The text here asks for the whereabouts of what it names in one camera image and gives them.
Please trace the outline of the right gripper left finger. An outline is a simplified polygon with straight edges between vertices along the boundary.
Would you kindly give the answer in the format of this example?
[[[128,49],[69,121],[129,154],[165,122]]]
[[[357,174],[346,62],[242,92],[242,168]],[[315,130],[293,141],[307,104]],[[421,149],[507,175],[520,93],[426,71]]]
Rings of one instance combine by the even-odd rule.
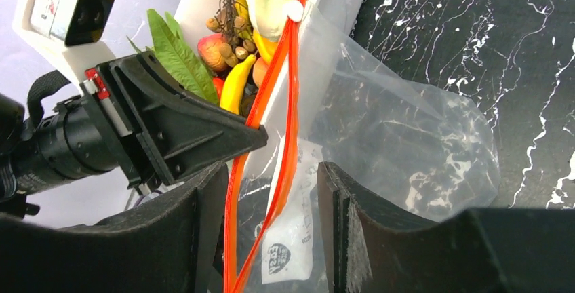
[[[2,292],[207,292],[228,168],[215,163],[140,206],[51,229],[1,215]]]

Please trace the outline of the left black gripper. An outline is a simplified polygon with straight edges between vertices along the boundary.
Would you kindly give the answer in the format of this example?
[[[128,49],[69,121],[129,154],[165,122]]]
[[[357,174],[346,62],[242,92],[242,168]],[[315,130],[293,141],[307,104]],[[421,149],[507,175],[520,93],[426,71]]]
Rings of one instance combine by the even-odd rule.
[[[42,100],[66,84],[62,73],[42,76],[26,109],[1,98],[1,212],[24,218],[39,213],[30,195],[120,169],[139,192],[171,180],[164,159],[167,134],[157,123],[162,105],[144,89],[169,75],[146,50],[85,72],[78,95],[59,102],[52,115]]]

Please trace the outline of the clear zip top bag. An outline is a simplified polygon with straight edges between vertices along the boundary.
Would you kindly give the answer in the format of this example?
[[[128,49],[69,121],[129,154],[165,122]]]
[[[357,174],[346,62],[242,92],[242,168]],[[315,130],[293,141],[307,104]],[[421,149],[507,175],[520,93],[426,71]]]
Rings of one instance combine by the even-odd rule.
[[[500,184],[497,150],[476,104],[406,81],[352,39],[333,58],[306,51],[307,0],[283,6],[284,33],[248,119],[262,125],[287,65],[285,121],[271,158],[233,165],[224,230],[225,292],[330,292],[317,173],[332,162],[400,208],[441,222],[486,207]]]

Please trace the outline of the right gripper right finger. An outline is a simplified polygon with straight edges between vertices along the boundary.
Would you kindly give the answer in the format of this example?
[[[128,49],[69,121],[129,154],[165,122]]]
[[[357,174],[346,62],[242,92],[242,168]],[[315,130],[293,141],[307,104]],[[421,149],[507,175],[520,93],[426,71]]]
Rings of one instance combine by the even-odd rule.
[[[573,292],[574,211],[469,208],[441,222],[332,162],[317,173],[330,292]]]

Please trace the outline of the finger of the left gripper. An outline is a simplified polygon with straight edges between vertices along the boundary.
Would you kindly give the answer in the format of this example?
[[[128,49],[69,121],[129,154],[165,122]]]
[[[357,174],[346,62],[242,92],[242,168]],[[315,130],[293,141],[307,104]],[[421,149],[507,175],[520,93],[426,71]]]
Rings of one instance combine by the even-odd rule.
[[[131,186],[176,184],[268,142],[264,127],[184,89],[150,51],[98,64],[96,73],[126,130],[101,98],[96,127]]]

